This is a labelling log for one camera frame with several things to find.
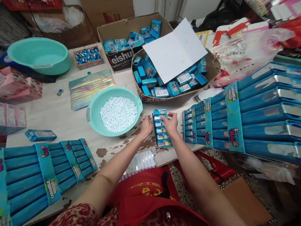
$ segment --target white paper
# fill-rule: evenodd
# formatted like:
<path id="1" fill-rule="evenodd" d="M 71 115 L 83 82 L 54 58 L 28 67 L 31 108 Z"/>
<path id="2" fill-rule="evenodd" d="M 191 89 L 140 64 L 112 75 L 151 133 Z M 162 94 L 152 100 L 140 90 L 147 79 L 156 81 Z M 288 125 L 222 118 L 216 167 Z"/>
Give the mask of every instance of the white paper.
<path id="1" fill-rule="evenodd" d="M 176 29 L 143 46 L 163 83 L 188 69 L 207 54 L 185 18 Z"/>

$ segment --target white plastic bag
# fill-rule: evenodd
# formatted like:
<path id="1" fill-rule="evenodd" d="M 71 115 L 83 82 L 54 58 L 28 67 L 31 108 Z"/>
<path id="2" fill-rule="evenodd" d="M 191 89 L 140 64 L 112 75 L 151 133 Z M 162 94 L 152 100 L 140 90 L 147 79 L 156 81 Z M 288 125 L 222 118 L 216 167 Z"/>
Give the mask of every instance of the white plastic bag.
<path id="1" fill-rule="evenodd" d="M 251 157 L 247 158 L 246 164 L 249 169 L 256 169 L 257 171 L 263 173 L 270 180 L 288 182 L 290 184 L 295 185 L 293 177 L 295 177 L 296 172 L 294 169 L 281 167 L 274 163 L 262 162 L 259 159 Z"/>
<path id="2" fill-rule="evenodd" d="M 211 49 L 221 65 L 221 72 L 212 82 L 214 87 L 222 87 L 256 72 L 271 62 L 278 53 L 279 41 L 295 36 L 295 32 L 276 28 L 231 38 Z"/>

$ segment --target teal plastic basin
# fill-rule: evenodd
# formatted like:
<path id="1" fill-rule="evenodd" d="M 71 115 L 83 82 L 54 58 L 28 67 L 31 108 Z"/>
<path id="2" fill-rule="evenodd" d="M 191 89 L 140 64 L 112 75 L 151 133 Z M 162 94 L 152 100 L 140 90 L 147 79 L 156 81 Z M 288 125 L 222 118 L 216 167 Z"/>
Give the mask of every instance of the teal plastic basin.
<path id="1" fill-rule="evenodd" d="M 16 63 L 45 75 L 62 74 L 71 66 L 66 46 L 47 38 L 22 39 L 13 43 L 7 54 Z"/>
<path id="2" fill-rule="evenodd" d="M 134 122 L 124 131 L 114 133 L 107 130 L 101 120 L 100 110 L 111 97 L 126 97 L 131 99 L 137 106 L 137 116 Z M 117 137 L 125 134 L 134 127 L 143 110 L 141 99 L 132 91 L 124 87 L 110 87 L 98 93 L 90 103 L 86 111 L 86 119 L 90 126 L 99 134 L 107 137 Z"/>

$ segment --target open cardboard box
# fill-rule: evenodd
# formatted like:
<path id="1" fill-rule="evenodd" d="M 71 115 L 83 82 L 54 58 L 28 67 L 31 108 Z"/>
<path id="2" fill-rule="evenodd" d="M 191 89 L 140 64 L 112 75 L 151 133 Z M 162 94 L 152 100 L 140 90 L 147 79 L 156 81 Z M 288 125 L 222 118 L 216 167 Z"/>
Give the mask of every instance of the open cardboard box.
<path id="1" fill-rule="evenodd" d="M 97 28 L 100 42 L 103 43 L 108 40 L 126 38 L 129 39 L 129 34 L 135 31 L 140 34 L 140 29 L 143 27 L 151 27 L 152 20 L 161 20 L 160 37 L 173 31 L 167 20 L 159 13 L 153 13 L 145 16 L 133 17 L 123 19 L 110 24 L 105 24 Z M 112 69 L 115 73 L 131 69 L 132 57 L 135 53 L 142 49 L 142 46 L 120 51 L 117 53 L 106 54 Z"/>
<path id="2" fill-rule="evenodd" d="M 175 97 L 158 98 L 158 97 L 152 97 L 152 96 L 145 96 L 144 93 L 143 93 L 143 91 L 139 88 L 139 86 L 138 86 L 138 84 L 136 82 L 136 79 L 135 79 L 135 76 L 134 76 L 134 73 L 133 73 L 133 66 L 132 66 L 133 79 L 135 81 L 135 85 L 136 85 L 136 89 L 137 89 L 138 95 L 141 98 L 142 102 L 143 103 L 155 103 L 155 102 L 160 102 L 160 101 L 167 101 L 167 100 L 170 100 L 170 99 L 173 99 L 173 98 L 177 98 L 179 96 L 183 96 L 183 95 L 186 95 L 186 94 L 189 94 L 189 93 L 194 93 L 196 91 L 199 91 L 199 90 L 203 89 L 204 87 L 206 87 L 207 85 L 209 85 L 211 82 L 213 82 L 213 80 L 220 73 L 220 63 L 219 63 L 218 59 L 215 58 L 213 56 L 213 54 L 208 49 L 206 49 L 206 50 L 207 50 L 208 53 L 204 57 L 206 57 L 206 60 L 207 60 L 207 71 L 208 72 L 205 75 L 205 77 L 208 80 L 208 82 L 206 84 L 204 84 L 203 86 L 200 86 L 198 89 L 191 90 L 191 91 L 189 91 L 187 93 L 180 94 L 180 95 L 177 95 Z M 143 49 L 140 50 L 139 52 L 137 52 L 133 56 L 132 64 L 131 65 L 133 65 L 133 61 L 136 59 L 136 57 L 142 57 L 142 58 L 144 58 L 145 55 L 146 55 L 146 52 Z"/>

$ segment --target holographic sheet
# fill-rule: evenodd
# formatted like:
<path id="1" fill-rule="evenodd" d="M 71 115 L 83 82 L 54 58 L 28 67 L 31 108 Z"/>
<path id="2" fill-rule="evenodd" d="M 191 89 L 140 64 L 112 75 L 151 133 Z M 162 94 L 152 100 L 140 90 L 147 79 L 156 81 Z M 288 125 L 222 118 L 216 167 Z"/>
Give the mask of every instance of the holographic sheet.
<path id="1" fill-rule="evenodd" d="M 113 86 L 116 83 L 109 69 L 70 81 L 71 109 L 87 107 L 96 94 Z"/>

